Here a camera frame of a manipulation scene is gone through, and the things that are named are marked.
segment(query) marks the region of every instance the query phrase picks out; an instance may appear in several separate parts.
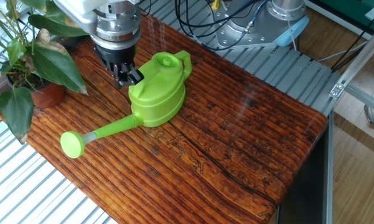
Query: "green watering can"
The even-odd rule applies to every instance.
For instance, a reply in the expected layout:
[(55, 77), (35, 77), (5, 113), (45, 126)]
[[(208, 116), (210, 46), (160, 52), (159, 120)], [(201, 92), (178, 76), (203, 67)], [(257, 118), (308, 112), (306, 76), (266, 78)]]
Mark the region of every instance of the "green watering can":
[(129, 87), (133, 113), (84, 135), (74, 131), (63, 133), (61, 147), (67, 156), (78, 158), (83, 154), (86, 144), (91, 141), (140, 125), (160, 126), (177, 114), (185, 98), (184, 81), (192, 71), (190, 54), (184, 50), (174, 55), (158, 53), (139, 71), (144, 75), (144, 79)]

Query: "green panel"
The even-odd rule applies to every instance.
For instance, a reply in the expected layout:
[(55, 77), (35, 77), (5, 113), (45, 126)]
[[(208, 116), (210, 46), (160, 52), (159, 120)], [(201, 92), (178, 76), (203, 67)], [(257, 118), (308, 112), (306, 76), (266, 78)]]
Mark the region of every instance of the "green panel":
[(362, 26), (369, 25), (370, 20), (365, 17), (365, 14), (374, 8), (374, 0), (320, 0), (319, 2), (353, 19)]

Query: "yellow cable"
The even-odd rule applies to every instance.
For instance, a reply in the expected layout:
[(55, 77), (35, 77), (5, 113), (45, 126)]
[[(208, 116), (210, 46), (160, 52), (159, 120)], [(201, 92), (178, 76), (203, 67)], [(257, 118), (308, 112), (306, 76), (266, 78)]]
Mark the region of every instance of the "yellow cable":
[(220, 0), (214, 0), (212, 9), (218, 9), (220, 7)]

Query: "terracotta pot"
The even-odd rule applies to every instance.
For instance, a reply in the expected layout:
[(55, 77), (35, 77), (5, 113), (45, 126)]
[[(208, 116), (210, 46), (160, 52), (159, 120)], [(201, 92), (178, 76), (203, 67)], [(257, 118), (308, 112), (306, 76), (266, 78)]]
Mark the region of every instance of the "terracotta pot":
[[(7, 81), (10, 86), (13, 86), (13, 82), (7, 76)], [(56, 106), (63, 101), (65, 98), (65, 87), (55, 83), (50, 83), (43, 88), (38, 88), (36, 92), (31, 90), (33, 102), (38, 108), (48, 108)]]

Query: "wooden table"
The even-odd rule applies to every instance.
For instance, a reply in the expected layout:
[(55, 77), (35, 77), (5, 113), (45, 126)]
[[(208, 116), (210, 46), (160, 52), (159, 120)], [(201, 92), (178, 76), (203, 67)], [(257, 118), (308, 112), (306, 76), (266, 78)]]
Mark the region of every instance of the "wooden table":
[(136, 65), (188, 51), (193, 72), (175, 118), (87, 145), (68, 158), (60, 136), (131, 113), (86, 39), (71, 50), (89, 96), (68, 91), (35, 112), (27, 142), (119, 223), (267, 223), (327, 126), (308, 106), (156, 19), (143, 18)]

